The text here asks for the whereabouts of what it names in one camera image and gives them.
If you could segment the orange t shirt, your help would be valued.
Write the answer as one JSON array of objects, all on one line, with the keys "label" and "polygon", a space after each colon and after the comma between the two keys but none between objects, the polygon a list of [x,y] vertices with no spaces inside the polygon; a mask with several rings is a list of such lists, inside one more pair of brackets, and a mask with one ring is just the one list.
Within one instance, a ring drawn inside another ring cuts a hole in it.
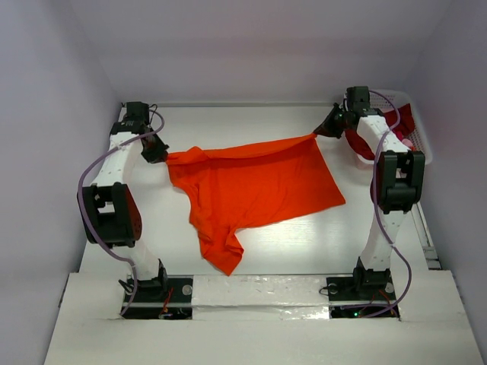
[{"label": "orange t shirt", "polygon": [[202,257],[225,275],[240,264],[236,233],[345,204],[315,134],[169,154],[172,185],[186,193]]}]

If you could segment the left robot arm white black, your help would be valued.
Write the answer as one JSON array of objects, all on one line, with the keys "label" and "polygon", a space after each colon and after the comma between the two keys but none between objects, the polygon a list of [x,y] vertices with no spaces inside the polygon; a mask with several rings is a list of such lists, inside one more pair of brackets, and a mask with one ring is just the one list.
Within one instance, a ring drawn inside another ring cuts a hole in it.
[{"label": "left robot arm white black", "polygon": [[110,130],[109,150],[88,168],[100,171],[90,184],[87,173],[78,182],[77,200],[87,239],[131,271],[120,285],[128,294],[128,303],[143,300],[162,301],[169,293],[167,272],[161,260],[142,242],[142,216],[129,188],[135,163],[165,163],[168,145],[151,124],[159,116],[155,106],[132,101]]}]

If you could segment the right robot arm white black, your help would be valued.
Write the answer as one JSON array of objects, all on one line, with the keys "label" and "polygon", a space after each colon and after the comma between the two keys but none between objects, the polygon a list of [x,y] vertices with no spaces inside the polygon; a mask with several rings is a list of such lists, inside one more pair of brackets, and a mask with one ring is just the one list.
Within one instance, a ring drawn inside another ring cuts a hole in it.
[{"label": "right robot arm white black", "polygon": [[374,218],[368,241],[349,277],[329,277],[325,291],[333,302],[369,301],[390,283],[390,258],[401,223],[419,202],[425,155],[407,147],[371,105],[373,91],[349,87],[341,104],[316,128],[318,135],[339,138],[353,131],[374,152],[371,200]]}]

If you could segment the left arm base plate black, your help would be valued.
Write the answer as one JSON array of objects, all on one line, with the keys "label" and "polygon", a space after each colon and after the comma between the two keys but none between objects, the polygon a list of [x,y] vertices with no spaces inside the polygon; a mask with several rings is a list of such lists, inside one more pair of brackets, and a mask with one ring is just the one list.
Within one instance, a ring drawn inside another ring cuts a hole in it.
[{"label": "left arm base plate black", "polygon": [[124,319],[186,320],[193,317],[193,276],[170,276],[167,289],[159,284],[138,284],[135,299],[125,309],[131,297],[133,281],[123,284]]}]

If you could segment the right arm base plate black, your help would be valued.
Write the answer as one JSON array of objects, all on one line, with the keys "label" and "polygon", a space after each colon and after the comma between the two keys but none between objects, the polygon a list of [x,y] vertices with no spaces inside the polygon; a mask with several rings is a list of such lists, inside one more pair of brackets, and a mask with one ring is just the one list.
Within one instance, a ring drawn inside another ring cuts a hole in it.
[{"label": "right arm base plate black", "polygon": [[326,279],[320,294],[328,298],[332,319],[399,318],[397,305],[377,314],[396,301],[391,279],[386,284],[359,284],[352,276],[332,276]]}]

